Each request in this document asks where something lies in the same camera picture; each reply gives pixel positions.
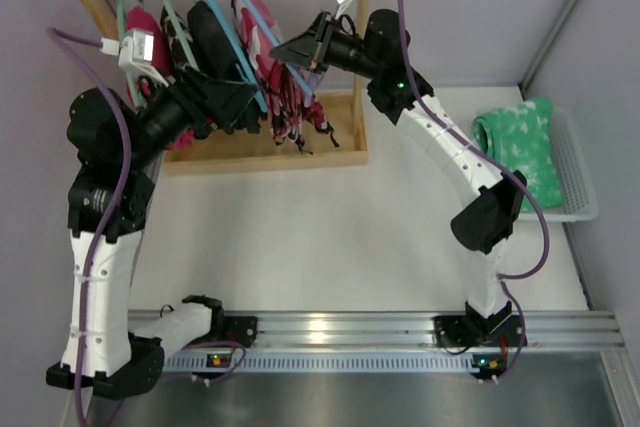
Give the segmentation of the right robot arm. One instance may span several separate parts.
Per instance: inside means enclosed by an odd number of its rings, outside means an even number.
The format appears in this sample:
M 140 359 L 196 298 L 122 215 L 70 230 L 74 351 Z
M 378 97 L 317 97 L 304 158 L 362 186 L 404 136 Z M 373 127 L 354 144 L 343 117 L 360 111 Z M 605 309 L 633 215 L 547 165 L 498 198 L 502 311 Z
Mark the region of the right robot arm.
M 270 54 L 309 73 L 335 67 L 367 79 L 376 110 L 438 165 L 462 205 L 450 229 L 468 261 L 462 269 L 465 311 L 435 319 L 437 343 L 445 349 L 499 344 L 515 324 L 514 304 L 499 277 L 522 204 L 518 186 L 524 177 L 504 174 L 474 154 L 470 139 L 448 118 L 434 88 L 406 64 L 410 34 L 396 11 L 374 11 L 363 35 L 347 33 L 342 22 L 323 11 L 306 31 L 273 47 Z

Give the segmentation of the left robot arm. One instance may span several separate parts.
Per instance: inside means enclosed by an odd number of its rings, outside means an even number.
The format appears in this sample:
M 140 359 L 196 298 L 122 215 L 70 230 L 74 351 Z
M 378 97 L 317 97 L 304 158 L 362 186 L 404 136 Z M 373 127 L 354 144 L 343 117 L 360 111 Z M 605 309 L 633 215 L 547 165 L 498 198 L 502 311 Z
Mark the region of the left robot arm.
M 189 295 L 150 326 L 131 329 L 131 281 L 155 189 L 148 168 L 183 133 L 205 138 L 233 125 L 256 91 L 252 83 L 187 68 L 138 111 L 102 82 L 74 99 L 67 129 L 80 162 L 68 193 L 73 307 L 67 346 L 47 370 L 48 385 L 88 388 L 114 401 L 143 395 L 167 358 L 223 333 L 222 303 L 205 295 Z

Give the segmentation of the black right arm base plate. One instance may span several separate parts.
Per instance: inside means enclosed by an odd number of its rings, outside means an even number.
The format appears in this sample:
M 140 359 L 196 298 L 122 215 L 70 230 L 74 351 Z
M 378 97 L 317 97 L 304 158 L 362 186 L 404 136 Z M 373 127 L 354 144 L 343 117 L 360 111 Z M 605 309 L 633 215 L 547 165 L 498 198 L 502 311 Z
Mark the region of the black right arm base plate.
M 490 333 L 482 333 L 463 315 L 436 316 L 433 325 L 436 345 L 451 353 L 471 348 L 517 347 L 523 333 L 521 319 L 515 315 Z

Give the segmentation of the pink floral trousers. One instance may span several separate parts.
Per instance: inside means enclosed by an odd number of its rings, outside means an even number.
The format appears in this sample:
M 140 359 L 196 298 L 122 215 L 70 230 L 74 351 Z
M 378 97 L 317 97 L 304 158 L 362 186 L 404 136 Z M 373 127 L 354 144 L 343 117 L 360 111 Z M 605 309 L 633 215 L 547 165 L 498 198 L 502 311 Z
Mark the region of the pink floral trousers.
M 279 25 L 263 0 L 251 0 L 278 41 L 283 41 Z M 304 94 L 285 64 L 270 56 L 272 49 L 253 15 L 242 0 L 231 0 L 233 22 L 236 34 L 242 43 L 244 53 L 253 67 L 259 86 L 267 104 L 267 113 L 258 116 L 254 102 L 244 111 L 234 129 L 258 134 L 262 126 L 269 128 L 275 144 L 289 140 L 298 150 L 306 153 L 304 124 L 309 123 L 315 131 L 329 137 L 335 148 L 340 144 L 335 138 L 335 129 L 329 122 L 322 104 L 317 97 L 310 105 L 304 105 Z

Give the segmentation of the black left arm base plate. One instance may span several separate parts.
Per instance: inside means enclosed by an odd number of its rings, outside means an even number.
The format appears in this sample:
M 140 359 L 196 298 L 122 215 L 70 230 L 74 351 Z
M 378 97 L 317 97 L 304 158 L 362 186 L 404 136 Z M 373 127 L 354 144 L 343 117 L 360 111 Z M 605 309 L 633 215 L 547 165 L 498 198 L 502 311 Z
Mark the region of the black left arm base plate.
M 256 316 L 231 315 L 214 321 L 211 339 L 234 341 L 249 348 L 254 344 L 257 333 L 258 318 Z

